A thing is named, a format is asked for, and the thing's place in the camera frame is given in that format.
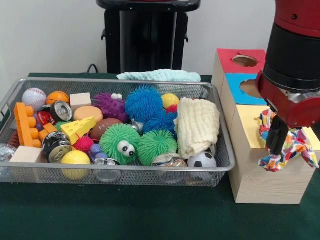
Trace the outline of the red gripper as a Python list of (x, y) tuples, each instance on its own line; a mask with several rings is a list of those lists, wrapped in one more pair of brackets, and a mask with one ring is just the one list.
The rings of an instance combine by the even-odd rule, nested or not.
[(266, 147), (271, 155), (281, 154), (289, 128), (311, 127), (320, 122), (320, 92), (298, 93), (273, 85), (260, 71), (256, 88), (277, 115), (273, 118)]

